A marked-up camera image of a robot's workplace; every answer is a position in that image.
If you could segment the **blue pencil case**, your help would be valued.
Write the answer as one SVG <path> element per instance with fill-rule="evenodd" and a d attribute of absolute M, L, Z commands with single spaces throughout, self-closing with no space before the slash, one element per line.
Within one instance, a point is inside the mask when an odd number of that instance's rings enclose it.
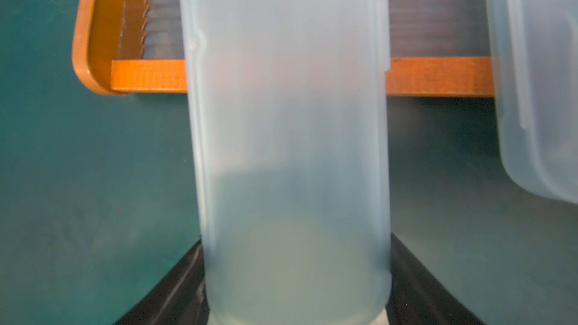
<path fill-rule="evenodd" d="M 370 324 L 391 293 L 385 0 L 180 0 L 216 324 Z"/>
<path fill-rule="evenodd" d="M 501 159 L 525 190 L 577 202 L 577 0 L 486 0 Z"/>

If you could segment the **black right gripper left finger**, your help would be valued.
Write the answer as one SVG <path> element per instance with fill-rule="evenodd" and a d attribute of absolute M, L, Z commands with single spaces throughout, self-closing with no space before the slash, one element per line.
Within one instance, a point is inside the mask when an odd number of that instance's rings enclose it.
<path fill-rule="evenodd" d="M 117 324 L 209 323 L 203 246 L 200 241 Z"/>

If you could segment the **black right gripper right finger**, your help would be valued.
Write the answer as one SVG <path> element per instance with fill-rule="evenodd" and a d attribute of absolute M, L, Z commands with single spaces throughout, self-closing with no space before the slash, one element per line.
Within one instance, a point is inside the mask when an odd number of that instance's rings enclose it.
<path fill-rule="evenodd" d="M 483 325 L 395 235 L 391 236 L 391 271 L 392 291 L 385 307 L 390 324 Z"/>

